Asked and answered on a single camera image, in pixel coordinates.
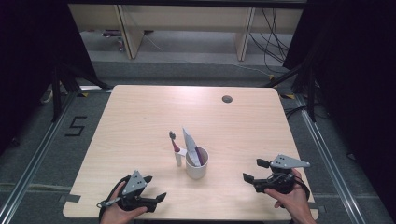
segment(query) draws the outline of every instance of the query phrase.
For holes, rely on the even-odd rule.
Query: table top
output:
[[[231,96],[230,103],[222,101]],[[169,132],[185,147],[182,128],[209,153],[206,175],[191,179],[177,167]],[[96,204],[134,170],[152,181],[142,197],[167,193],[142,219],[287,220],[276,200],[256,193],[242,173],[266,178],[256,159],[299,155],[274,89],[193,86],[116,86],[70,192],[67,217],[98,217]],[[298,169],[306,180],[304,169]],[[312,210],[318,217],[318,211]]]

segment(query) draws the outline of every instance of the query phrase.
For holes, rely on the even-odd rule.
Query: white mug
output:
[[[202,166],[194,166],[189,153],[186,155],[186,172],[192,179],[200,179],[204,177],[206,174],[207,163],[209,162],[209,154],[207,151],[201,147],[198,147],[198,151],[202,158]]]

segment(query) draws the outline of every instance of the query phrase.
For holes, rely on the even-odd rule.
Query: floor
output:
[[[282,69],[272,70],[274,66],[282,65],[282,57],[284,57],[284,54],[287,54],[287,51],[283,50],[281,52],[273,37],[272,40],[274,41],[274,45],[267,46],[263,38],[268,38],[269,35],[261,36],[260,34],[253,34],[253,37],[258,42],[262,43],[264,49],[271,50],[278,60],[264,54],[263,51],[259,49],[259,47],[254,43],[253,39],[250,38],[247,45],[246,58],[243,62],[239,62],[236,58],[235,47],[233,44],[233,34],[210,32],[146,32],[137,57],[131,60],[128,59],[126,52],[121,50],[120,47],[122,47],[122,45],[120,45],[119,38],[115,36],[104,37],[102,36],[102,32],[103,31],[96,30],[84,31],[80,33],[93,63],[124,63],[124,65],[126,64],[125,66],[128,66],[128,64],[141,63],[203,63],[207,64],[207,66],[214,64],[228,64],[235,66],[235,68],[237,67],[238,69],[242,68],[247,70],[256,69],[254,67],[255,65],[259,65],[261,67],[263,65],[267,65],[268,67],[265,71],[256,69],[256,72],[264,73],[266,76],[271,76],[272,74],[279,75],[279,73],[277,73],[279,71],[285,72],[285,70]],[[282,48],[286,49],[290,44],[292,35],[279,35],[278,38],[282,44],[286,46],[285,47],[282,45]],[[104,96],[103,94],[101,96],[98,96],[98,94],[93,94],[89,102],[85,102],[84,98],[78,97],[78,99],[74,102],[74,107],[77,110],[85,109],[90,111],[92,113],[90,118],[94,117],[99,119],[101,116],[101,109],[106,106],[106,97],[108,96]],[[282,104],[284,107],[286,107],[292,106],[295,103],[282,101]],[[36,118],[34,117],[34,119],[30,121],[29,127],[31,127],[32,130],[39,130],[34,134],[45,138],[47,137],[46,130],[52,128],[51,124],[46,119],[51,116],[51,111],[50,109],[46,108],[42,108],[40,110],[42,111],[37,111],[37,113],[40,113],[40,116]],[[359,202],[361,211],[363,211],[364,216],[368,221],[359,222],[356,221],[359,219],[353,220],[352,215],[346,212],[347,209],[344,206],[346,206],[348,202],[344,202],[343,204],[342,200],[340,200],[339,193],[337,192],[340,190],[345,190],[347,193],[349,189],[342,189],[343,186],[337,187],[337,183],[332,182],[332,172],[329,172],[330,174],[328,175],[326,170],[332,169],[333,167],[326,167],[323,160],[318,160],[318,158],[323,157],[322,155],[319,155],[320,151],[318,149],[318,145],[320,145],[320,142],[312,142],[312,144],[309,146],[304,145],[306,148],[304,148],[300,153],[301,155],[304,155],[309,161],[311,159],[314,161],[314,157],[317,158],[314,165],[320,167],[319,170],[307,170],[308,175],[311,173],[311,188],[315,195],[316,201],[319,204],[326,205],[319,208],[321,209],[321,215],[319,216],[318,223],[393,223],[391,219],[389,219],[389,215],[384,210],[383,205],[378,200],[373,190],[370,188],[370,184],[367,183],[367,179],[360,178],[362,173],[359,169],[359,166],[345,157],[346,149],[344,147],[339,147],[339,145],[337,145],[340,140],[338,139],[337,135],[335,135],[336,130],[334,130],[332,126],[328,125],[329,120],[325,118],[326,112],[318,110],[317,113],[318,123],[316,125],[318,125],[318,127],[321,129],[321,134],[328,137],[328,142],[325,147],[330,147],[332,150],[334,150],[333,153],[335,153],[336,156],[334,156],[332,159],[336,160],[336,163],[339,165],[339,169],[343,171],[343,174],[346,177],[345,182],[350,187],[350,190],[353,191],[355,199],[357,202]],[[68,117],[73,118],[73,113],[69,114],[71,115],[68,115]],[[299,117],[298,119],[291,119],[290,128],[292,130],[301,130],[303,126],[304,128],[306,127],[306,123],[306,120],[302,117]],[[89,127],[87,125],[86,130],[89,130],[91,134],[93,134],[94,127]],[[309,131],[306,129],[304,132],[294,135],[293,137],[295,137],[296,144],[306,144],[307,139],[312,138],[311,132],[314,131],[315,127]],[[9,157],[14,157],[15,160],[18,159],[21,161],[29,161],[30,158],[35,156],[35,150],[41,146],[42,138],[29,139],[30,142],[28,145],[30,147],[28,147],[28,150],[23,152],[13,150],[7,152],[7,155]],[[52,143],[53,147],[56,148],[70,145],[70,142],[63,141],[64,140],[54,141]],[[62,153],[64,153],[64,156],[67,157],[67,159],[76,160],[78,162],[84,157],[84,152],[77,151],[75,148],[73,148],[73,145],[71,145],[68,150]],[[12,219],[11,223],[25,223],[27,220],[29,220],[29,216],[31,217],[31,220],[34,220],[33,223],[41,223],[40,220],[44,222],[47,217],[59,218],[62,223],[93,223],[91,219],[80,220],[79,222],[74,222],[73,220],[64,220],[62,214],[54,215],[51,213],[51,209],[54,209],[54,207],[56,207],[57,210],[62,211],[63,204],[61,202],[61,195],[64,195],[70,190],[70,187],[68,187],[70,186],[69,183],[73,183],[74,181],[73,176],[69,176],[67,172],[77,173],[78,171],[78,167],[68,167],[68,169],[72,170],[67,171],[60,169],[59,167],[67,167],[68,161],[57,161],[57,156],[58,155],[56,154],[56,151],[49,151],[49,154],[46,155],[46,157],[55,159],[51,159],[50,161],[43,160],[41,161],[42,163],[38,164],[38,166],[41,166],[41,169],[39,170],[38,175],[34,177],[34,183],[44,184],[30,185],[28,194],[30,197],[25,196],[25,198],[20,202],[21,209],[18,211],[13,211],[15,213],[15,218]],[[26,172],[24,170],[25,166],[15,165],[15,160],[13,163],[4,159],[4,157],[0,158],[0,173],[2,175],[2,181],[0,181],[0,202],[6,201],[7,196],[14,187],[15,183],[20,181],[21,175]],[[47,178],[47,173],[45,173],[44,170],[57,176],[58,179],[54,180],[52,178]],[[37,211],[37,207],[40,206],[42,207],[42,209],[39,210],[40,212],[33,212]]]

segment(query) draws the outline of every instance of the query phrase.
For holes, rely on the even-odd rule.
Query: hand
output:
[[[125,181],[120,183],[116,190],[114,190],[113,195],[111,195],[110,200],[116,199],[122,186],[125,185]],[[132,211],[122,210],[117,203],[112,204],[103,213],[101,224],[126,224],[135,217],[138,217],[145,212],[147,212],[147,207],[139,207]]]
[[[295,176],[301,178],[300,172],[294,168],[292,171]],[[289,194],[282,194],[274,189],[265,189],[264,192],[274,199],[277,199],[274,207],[278,208],[283,205],[288,210],[295,223],[316,223],[309,209],[305,191],[299,184],[294,184],[294,189]]]

